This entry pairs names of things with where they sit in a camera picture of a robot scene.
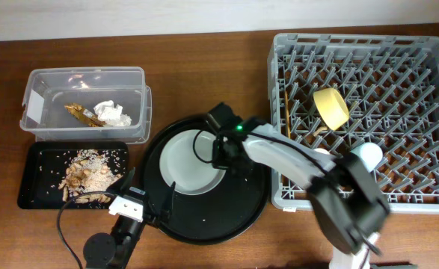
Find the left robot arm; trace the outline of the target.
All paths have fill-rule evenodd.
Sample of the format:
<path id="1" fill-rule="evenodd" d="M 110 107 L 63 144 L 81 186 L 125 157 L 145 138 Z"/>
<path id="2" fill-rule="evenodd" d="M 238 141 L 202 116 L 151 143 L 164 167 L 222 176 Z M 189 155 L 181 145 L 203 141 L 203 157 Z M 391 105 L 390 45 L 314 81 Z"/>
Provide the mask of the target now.
<path id="1" fill-rule="evenodd" d="M 83 256 L 87 268 L 125 268 L 144 227 L 157 228 L 170 220 L 176 184 L 168 188 L 161 210 L 155 211 L 149 194 L 132 185 L 134 174 L 135 171 L 130 170 L 106 189 L 108 194 L 114 195 L 108 212 L 118 219 L 110 233 L 96 233 L 86 241 Z"/>

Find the yellow bowl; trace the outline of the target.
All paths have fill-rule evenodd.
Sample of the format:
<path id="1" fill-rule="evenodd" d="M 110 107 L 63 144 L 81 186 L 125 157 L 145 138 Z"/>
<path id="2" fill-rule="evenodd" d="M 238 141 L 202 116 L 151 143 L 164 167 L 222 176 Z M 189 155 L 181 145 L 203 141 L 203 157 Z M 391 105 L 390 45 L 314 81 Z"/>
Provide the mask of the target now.
<path id="1" fill-rule="evenodd" d="M 335 88 L 318 90 L 313 94 L 313 101 L 325 125 L 336 131 L 349 120 L 347 104 Z"/>

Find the grey plate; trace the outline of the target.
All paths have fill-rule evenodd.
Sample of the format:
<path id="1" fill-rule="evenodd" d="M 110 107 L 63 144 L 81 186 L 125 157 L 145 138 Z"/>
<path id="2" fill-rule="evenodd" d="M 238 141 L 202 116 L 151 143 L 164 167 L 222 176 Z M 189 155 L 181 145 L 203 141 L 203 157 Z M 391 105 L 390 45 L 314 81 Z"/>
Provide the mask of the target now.
<path id="1" fill-rule="evenodd" d="M 174 135 L 163 147 L 159 167 L 162 178 L 168 186 L 175 183 L 175 191 L 195 196 L 215 188 L 226 173 L 212 164 L 202 162 L 193 151 L 205 161 L 212 159 L 212 145 L 215 136 L 210 132 L 190 129 Z"/>

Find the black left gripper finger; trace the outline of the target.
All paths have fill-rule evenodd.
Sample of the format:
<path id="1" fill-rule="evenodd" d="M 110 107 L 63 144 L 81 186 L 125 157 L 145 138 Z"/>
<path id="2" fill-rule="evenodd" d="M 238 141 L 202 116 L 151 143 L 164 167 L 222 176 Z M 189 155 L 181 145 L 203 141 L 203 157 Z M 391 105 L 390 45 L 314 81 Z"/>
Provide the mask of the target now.
<path id="1" fill-rule="evenodd" d="M 165 200 L 162 203 L 162 207 L 159 214 L 159 220 L 162 223 L 168 223 L 170 221 L 172 211 L 174 208 L 174 197 L 175 197 L 176 182 L 173 182 L 168 188 L 165 195 Z"/>
<path id="2" fill-rule="evenodd" d="M 133 167 L 127 174 L 118 179 L 114 183 L 114 192 L 117 195 L 125 193 L 132 186 L 132 181 L 135 175 L 135 168 Z"/>

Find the pink cup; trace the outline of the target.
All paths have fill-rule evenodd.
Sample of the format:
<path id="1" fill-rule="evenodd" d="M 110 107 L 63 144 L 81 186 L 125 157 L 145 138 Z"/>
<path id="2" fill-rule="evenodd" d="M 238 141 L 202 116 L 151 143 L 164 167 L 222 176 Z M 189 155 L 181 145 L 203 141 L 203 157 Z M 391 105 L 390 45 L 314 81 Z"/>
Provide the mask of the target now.
<path id="1" fill-rule="evenodd" d="M 314 151 L 319 152 L 321 154 L 325 154 L 325 155 L 331 155 L 329 153 L 329 151 L 327 151 L 326 149 L 323 149 L 323 148 L 315 148 Z"/>

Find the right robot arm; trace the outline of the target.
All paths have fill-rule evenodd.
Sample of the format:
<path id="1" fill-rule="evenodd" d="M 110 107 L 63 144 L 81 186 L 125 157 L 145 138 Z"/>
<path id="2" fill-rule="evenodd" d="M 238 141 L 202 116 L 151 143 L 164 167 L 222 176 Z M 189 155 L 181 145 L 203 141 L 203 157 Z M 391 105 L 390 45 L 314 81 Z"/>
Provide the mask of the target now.
<path id="1" fill-rule="evenodd" d="M 384 154 L 363 143 L 340 157 L 307 148 L 272 124 L 243 120 L 220 103 L 206 115 L 215 133 L 212 166 L 245 172 L 254 164 L 276 170 L 306 192 L 317 223 L 333 246 L 330 268 L 370 268 L 379 232 L 390 214 L 372 176 Z"/>

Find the white napkin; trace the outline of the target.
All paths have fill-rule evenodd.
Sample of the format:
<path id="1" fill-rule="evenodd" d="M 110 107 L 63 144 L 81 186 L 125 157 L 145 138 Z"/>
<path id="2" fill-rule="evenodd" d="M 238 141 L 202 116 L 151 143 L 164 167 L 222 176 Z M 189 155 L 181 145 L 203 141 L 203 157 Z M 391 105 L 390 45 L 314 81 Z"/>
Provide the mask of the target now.
<path id="1" fill-rule="evenodd" d="M 124 127 L 132 123 L 131 117 L 123 113 L 123 107 L 119 104 L 115 105 L 112 100 L 98 103 L 93 110 L 97 118 L 106 126 Z"/>

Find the round black tray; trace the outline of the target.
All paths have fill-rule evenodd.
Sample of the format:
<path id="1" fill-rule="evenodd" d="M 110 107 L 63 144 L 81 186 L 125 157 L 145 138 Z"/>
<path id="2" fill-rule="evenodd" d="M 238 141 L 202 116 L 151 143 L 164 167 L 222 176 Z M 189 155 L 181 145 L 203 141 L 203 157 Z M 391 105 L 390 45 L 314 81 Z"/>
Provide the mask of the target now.
<path id="1" fill-rule="evenodd" d="M 160 211 L 170 186 L 160 173 L 159 159 L 165 144 L 180 132 L 198 129 L 213 132 L 204 118 L 189 117 L 162 129 L 144 153 L 138 175 L 139 185 L 150 196 L 155 211 Z M 194 154 L 204 163 L 193 146 Z M 211 191 L 189 196 L 175 191 L 174 208 L 170 221 L 159 226 L 168 236 L 190 244 L 219 244 L 235 238 L 247 230 L 261 215 L 268 202 L 271 172 L 257 164 L 245 177 L 226 173 Z"/>

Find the blue cup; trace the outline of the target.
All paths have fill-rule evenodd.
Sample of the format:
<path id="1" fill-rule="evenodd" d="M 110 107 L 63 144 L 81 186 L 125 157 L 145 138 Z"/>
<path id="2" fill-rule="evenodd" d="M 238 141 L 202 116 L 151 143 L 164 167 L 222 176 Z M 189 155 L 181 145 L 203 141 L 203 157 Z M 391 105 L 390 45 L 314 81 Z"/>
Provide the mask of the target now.
<path id="1" fill-rule="evenodd" d="M 364 167 L 369 173 L 379 165 L 383 158 L 383 152 L 380 146 L 370 142 L 355 147 L 351 153 L 356 155 L 362 161 Z"/>

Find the wooden chopstick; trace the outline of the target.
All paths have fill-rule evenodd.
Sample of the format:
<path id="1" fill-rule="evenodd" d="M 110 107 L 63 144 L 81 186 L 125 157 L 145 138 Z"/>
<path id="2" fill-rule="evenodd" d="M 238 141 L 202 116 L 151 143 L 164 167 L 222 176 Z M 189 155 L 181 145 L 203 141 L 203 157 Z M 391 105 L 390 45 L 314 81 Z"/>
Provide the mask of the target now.
<path id="1" fill-rule="evenodd" d="M 287 137 L 291 138 L 291 119 L 289 112 L 289 94 L 287 90 L 284 90 L 284 110 L 286 115 L 286 133 Z"/>

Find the brown snack wrapper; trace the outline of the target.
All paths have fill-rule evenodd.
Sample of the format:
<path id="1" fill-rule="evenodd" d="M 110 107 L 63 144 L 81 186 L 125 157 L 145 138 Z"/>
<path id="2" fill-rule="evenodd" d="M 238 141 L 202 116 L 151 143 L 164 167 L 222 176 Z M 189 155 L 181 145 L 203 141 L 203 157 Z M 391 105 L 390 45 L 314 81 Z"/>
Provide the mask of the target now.
<path id="1" fill-rule="evenodd" d="M 85 107 L 77 103 L 70 103 L 64 106 L 67 111 L 73 115 L 78 121 L 90 127 L 104 127 L 106 123 L 101 121 L 97 115 L 89 111 Z"/>

